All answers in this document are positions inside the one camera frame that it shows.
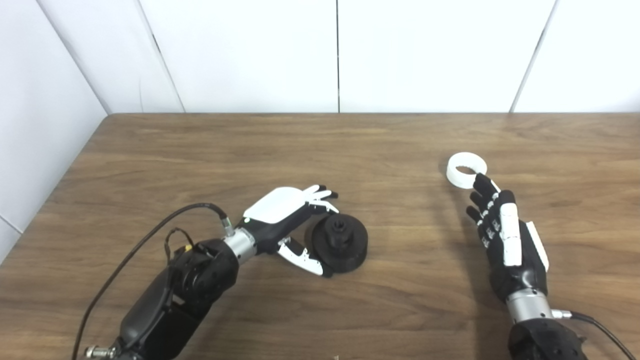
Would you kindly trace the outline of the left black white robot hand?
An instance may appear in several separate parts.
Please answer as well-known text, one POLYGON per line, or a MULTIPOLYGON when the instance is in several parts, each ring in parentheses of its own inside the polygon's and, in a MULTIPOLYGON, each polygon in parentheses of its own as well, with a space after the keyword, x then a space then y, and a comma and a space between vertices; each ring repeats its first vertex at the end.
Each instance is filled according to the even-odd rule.
POLYGON ((279 255, 304 271, 331 278, 333 270, 291 234, 316 215, 339 214, 330 202, 336 198, 336 192, 319 184, 276 187, 243 212, 238 227, 253 240, 254 255, 279 255))

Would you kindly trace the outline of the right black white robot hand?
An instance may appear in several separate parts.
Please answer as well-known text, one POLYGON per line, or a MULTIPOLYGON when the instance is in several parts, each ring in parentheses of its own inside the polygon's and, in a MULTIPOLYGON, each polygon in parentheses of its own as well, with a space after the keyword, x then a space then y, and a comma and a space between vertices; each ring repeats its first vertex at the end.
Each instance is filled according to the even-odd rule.
POLYGON ((535 224, 521 219, 514 192, 478 173, 470 200, 466 214, 486 251, 494 294, 503 302, 525 289, 546 296, 549 258, 535 224))

